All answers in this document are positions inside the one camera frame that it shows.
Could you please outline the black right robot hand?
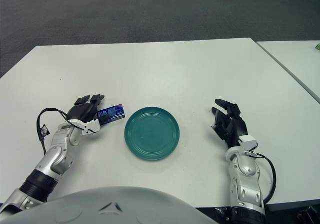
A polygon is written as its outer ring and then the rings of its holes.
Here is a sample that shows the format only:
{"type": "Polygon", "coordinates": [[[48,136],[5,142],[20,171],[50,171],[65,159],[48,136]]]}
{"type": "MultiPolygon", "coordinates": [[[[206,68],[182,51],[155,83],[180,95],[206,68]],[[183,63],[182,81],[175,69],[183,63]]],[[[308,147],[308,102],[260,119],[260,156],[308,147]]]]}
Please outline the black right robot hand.
{"type": "Polygon", "coordinates": [[[221,140],[225,141],[228,148],[240,146],[239,137],[248,135],[248,130],[246,123],[240,117],[238,105],[222,99],[215,99],[214,102],[227,113],[216,107],[211,108],[215,120],[212,129],[221,140]]]}

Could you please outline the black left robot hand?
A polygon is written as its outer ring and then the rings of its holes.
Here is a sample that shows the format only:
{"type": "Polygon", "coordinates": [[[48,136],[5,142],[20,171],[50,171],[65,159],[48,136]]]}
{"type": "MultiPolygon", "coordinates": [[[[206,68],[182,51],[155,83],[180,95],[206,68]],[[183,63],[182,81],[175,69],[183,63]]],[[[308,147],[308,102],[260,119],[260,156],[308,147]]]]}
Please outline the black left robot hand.
{"type": "Polygon", "coordinates": [[[100,131],[100,121],[97,113],[98,106],[104,95],[86,95],[78,98],[74,106],[66,114],[66,119],[82,131],[82,135],[100,131]]]}

